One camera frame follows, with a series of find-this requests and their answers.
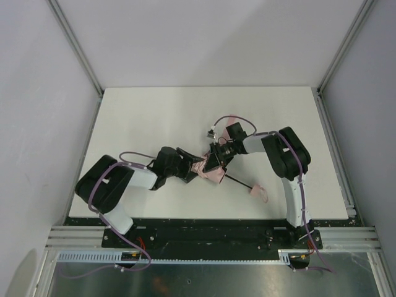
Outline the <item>pink folding umbrella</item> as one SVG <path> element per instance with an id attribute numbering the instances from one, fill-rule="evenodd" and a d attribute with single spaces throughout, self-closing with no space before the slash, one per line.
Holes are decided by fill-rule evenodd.
<path id="1" fill-rule="evenodd" d="M 223 120 L 227 119 L 227 124 L 220 136 L 217 136 L 216 126 Z M 268 193 L 264 187 L 259 184 L 250 186 L 230 175 L 227 172 L 227 165 L 232 161 L 235 154 L 230 150 L 236 146 L 237 140 L 242 140 L 248 135 L 243 130 L 240 120 L 248 123 L 253 128 L 253 133 L 257 132 L 256 126 L 248 119 L 230 114 L 222 116 L 215 121 L 210 130 L 207 132 L 207 137 L 212 139 L 209 151 L 202 157 L 203 160 L 192 165 L 192 172 L 203 179 L 207 179 L 215 184 L 220 184 L 225 178 L 232 182 L 238 183 L 249 190 L 249 195 L 257 197 L 267 203 L 269 201 Z"/>

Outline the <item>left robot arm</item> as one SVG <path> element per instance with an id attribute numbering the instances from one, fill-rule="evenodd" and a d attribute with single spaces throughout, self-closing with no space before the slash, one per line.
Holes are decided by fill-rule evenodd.
<path id="1" fill-rule="evenodd" d="M 156 191 L 165 185 L 168 178 L 176 177 L 189 183 L 196 176 L 192 166 L 204 161 L 180 149 L 162 147 L 149 165 L 117 161 L 102 156 L 79 179 L 75 194 L 98 214 L 104 223 L 119 234 L 126 234 L 134 222 L 121 203 L 124 191 L 129 186 Z"/>

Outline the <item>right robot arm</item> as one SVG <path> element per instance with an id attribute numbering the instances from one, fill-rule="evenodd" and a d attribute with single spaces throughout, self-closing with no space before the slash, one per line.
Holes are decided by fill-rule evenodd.
<path id="1" fill-rule="evenodd" d="M 205 163 L 199 172 L 210 174 L 226 166 L 236 155 L 266 153 L 275 174 L 281 178 L 286 199 L 286 221 L 297 240 L 312 241 L 313 227 L 307 211 L 305 179 L 311 156 L 294 130 L 247 135 L 240 123 L 226 127 L 229 138 L 210 145 Z"/>

